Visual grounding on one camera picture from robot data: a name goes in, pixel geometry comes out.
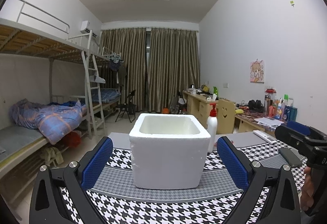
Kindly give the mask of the person right hand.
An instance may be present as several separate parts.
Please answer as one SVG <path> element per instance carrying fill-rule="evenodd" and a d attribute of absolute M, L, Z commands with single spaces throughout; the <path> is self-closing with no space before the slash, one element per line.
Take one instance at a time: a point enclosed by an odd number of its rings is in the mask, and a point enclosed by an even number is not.
<path fill-rule="evenodd" d="M 303 211 L 307 211 L 310 207 L 313 206 L 314 199 L 314 184 L 311 179 L 311 168 L 306 167 L 304 169 L 305 180 L 304 185 L 301 189 L 301 197 L 300 197 L 300 206 Z"/>

